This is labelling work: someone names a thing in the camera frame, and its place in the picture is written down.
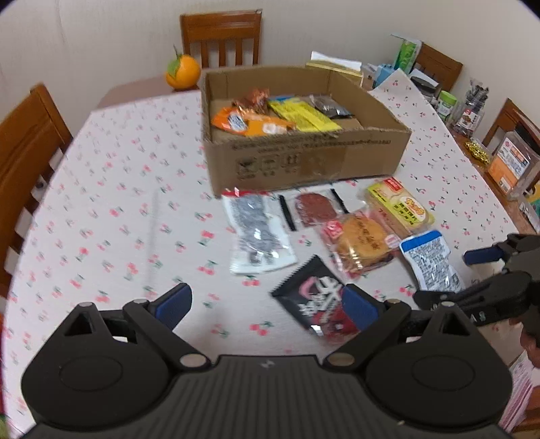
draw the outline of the green leaf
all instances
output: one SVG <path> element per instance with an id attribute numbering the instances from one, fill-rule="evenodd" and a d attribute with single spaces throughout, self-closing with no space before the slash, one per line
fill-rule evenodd
<path id="1" fill-rule="evenodd" d="M 167 66 L 167 73 L 171 75 L 173 78 L 176 78 L 176 72 L 178 71 L 179 67 L 180 67 L 180 62 L 177 59 L 173 59 L 171 62 L 169 62 Z"/>

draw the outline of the black snack package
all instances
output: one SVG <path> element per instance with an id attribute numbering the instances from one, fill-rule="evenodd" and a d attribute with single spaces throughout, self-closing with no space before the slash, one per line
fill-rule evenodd
<path id="1" fill-rule="evenodd" d="M 343 310 L 342 291 L 343 284 L 315 255 L 271 294 L 304 328 L 335 339 L 358 332 Z"/>
<path id="2" fill-rule="evenodd" d="M 310 95 L 311 104 L 330 119 L 353 117 L 353 114 L 343 105 L 338 104 L 330 96 Z"/>

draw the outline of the snack package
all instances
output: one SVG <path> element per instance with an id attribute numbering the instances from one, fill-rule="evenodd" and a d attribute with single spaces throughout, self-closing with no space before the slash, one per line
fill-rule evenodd
<path id="1" fill-rule="evenodd" d="M 307 102 L 299 98 L 285 101 L 268 101 L 268 105 L 278 116 L 289 122 L 294 122 L 296 128 L 303 132 L 335 131 L 341 127 L 331 121 L 320 111 L 315 110 Z"/>
<path id="2" fill-rule="evenodd" d="M 342 291 L 343 284 L 315 255 L 271 294 L 304 328 L 341 341 L 358 332 L 343 310 Z"/>
<path id="3" fill-rule="evenodd" d="M 269 95 L 270 91 L 268 89 L 253 89 L 242 99 L 235 99 L 233 105 L 238 108 L 241 114 L 255 113 L 267 115 L 268 106 L 266 101 Z"/>
<path id="4" fill-rule="evenodd" d="M 320 225 L 349 213 L 334 189 L 280 195 L 279 203 L 291 231 Z"/>
<path id="5" fill-rule="evenodd" d="M 353 117 L 353 114 L 343 105 L 338 104 L 330 96 L 309 96 L 311 104 L 330 119 Z"/>
<path id="6" fill-rule="evenodd" d="M 267 213 L 267 198 L 249 191 L 223 192 L 229 224 L 236 231 L 232 273 L 263 273 L 297 262 L 279 217 Z"/>
<path id="7" fill-rule="evenodd" d="M 367 203 L 351 214 L 324 223 L 319 233 L 337 268 L 350 279 L 390 262 L 399 238 Z"/>
<path id="8" fill-rule="evenodd" d="M 402 239 L 428 230 L 435 222 L 433 215 L 393 177 L 372 184 L 364 195 Z"/>
<path id="9" fill-rule="evenodd" d="M 285 134 L 295 126 L 294 123 L 278 117 L 262 116 L 254 112 L 242 114 L 233 107 L 223 107 L 219 110 L 212 118 L 212 125 L 223 131 L 243 136 Z"/>
<path id="10" fill-rule="evenodd" d="M 450 248 L 438 230 L 407 238 L 400 249 L 421 290 L 458 292 L 463 288 L 463 281 L 448 263 Z"/>

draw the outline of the orange fruit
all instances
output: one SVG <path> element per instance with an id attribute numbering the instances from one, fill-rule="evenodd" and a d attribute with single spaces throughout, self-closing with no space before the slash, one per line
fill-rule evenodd
<path id="1" fill-rule="evenodd" d="M 179 55 L 171 61 L 165 73 L 165 81 L 172 88 L 187 89 L 197 84 L 201 75 L 201 67 L 190 55 Z"/>

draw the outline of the silver screw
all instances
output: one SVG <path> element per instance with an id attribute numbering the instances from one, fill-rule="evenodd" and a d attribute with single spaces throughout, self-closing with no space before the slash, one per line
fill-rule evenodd
<path id="1" fill-rule="evenodd" d="M 334 352 L 327 358 L 328 363 L 336 367 L 347 367 L 354 364 L 354 357 L 346 352 Z"/>
<path id="2" fill-rule="evenodd" d="M 186 354 L 180 359 L 180 364 L 189 368 L 201 367 L 206 364 L 206 357 L 202 354 Z"/>

